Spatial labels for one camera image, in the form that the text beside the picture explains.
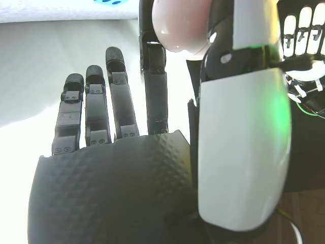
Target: blue paw print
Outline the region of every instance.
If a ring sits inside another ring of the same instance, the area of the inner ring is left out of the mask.
[[[110,7],[117,7],[125,4],[128,0],[93,0],[96,4],[104,4]]]

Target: robotic hand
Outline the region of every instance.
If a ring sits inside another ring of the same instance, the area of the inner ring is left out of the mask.
[[[86,74],[82,149],[83,78],[67,78],[53,156],[40,157],[30,194],[29,244],[213,243],[246,236],[242,231],[252,236],[264,227],[288,167],[291,119],[284,71],[308,70],[311,58],[281,60],[274,0],[186,2],[191,8],[185,15],[198,17],[196,10],[203,10],[197,30],[208,23],[205,39],[202,31],[187,32],[194,41],[178,39],[184,35],[170,28],[177,21],[159,11],[171,1],[140,0],[149,136],[138,136],[119,49],[106,54],[114,143],[100,67]],[[192,26],[190,18],[173,16]],[[180,132],[168,133],[165,48],[198,59],[187,62],[196,96],[196,105],[188,104],[190,145]]]

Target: pink ball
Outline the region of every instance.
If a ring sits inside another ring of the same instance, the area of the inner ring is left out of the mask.
[[[209,48],[208,21],[212,0],[155,0],[152,23],[162,45],[200,60]]]

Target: wooden floor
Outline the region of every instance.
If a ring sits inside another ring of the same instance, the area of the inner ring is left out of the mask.
[[[281,198],[280,208],[302,229],[305,244],[325,243],[325,189],[286,193]],[[275,213],[258,238],[234,243],[296,244],[297,241],[289,221]]]

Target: white robotic hand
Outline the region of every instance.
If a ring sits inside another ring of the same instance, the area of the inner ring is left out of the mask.
[[[268,219],[288,168],[291,115],[278,65],[276,2],[155,0],[152,9],[164,47],[203,60],[199,212],[206,222],[233,231]]]

